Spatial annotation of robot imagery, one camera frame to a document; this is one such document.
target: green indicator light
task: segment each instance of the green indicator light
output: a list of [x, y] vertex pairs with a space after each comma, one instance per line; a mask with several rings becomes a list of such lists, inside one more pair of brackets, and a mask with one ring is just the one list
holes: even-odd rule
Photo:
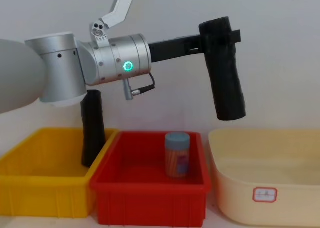
[[123, 64], [123, 69], [126, 71], [126, 72], [129, 72], [131, 71], [132, 69], [134, 68], [134, 64], [131, 62], [131, 61], [127, 61]]

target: screw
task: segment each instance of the screw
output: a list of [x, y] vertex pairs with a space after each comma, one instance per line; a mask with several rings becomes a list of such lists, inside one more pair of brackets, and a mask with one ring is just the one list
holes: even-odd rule
[[103, 32], [101, 30], [95, 30], [94, 35], [97, 37], [101, 37], [103, 35]]

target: blue lid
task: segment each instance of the blue lid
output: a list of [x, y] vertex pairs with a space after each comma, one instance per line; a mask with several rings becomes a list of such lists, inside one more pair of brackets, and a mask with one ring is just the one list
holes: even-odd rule
[[165, 135], [165, 148], [175, 151], [190, 148], [190, 135], [185, 132], [171, 132]]

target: red plastic bin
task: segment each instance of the red plastic bin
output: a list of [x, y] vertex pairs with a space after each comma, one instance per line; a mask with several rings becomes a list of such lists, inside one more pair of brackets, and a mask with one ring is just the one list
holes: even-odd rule
[[189, 172], [166, 175], [166, 131], [118, 134], [90, 185], [101, 225], [201, 227], [211, 180], [199, 133], [190, 135]]

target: black cylinder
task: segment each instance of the black cylinder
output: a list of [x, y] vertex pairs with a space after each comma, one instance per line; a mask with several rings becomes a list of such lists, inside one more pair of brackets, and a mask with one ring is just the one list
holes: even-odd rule
[[246, 105], [236, 66], [236, 46], [230, 42], [229, 18], [207, 21], [200, 24], [199, 30], [217, 118], [241, 119], [246, 116]]
[[106, 143], [101, 92], [88, 90], [81, 102], [83, 123], [82, 165], [91, 167]]

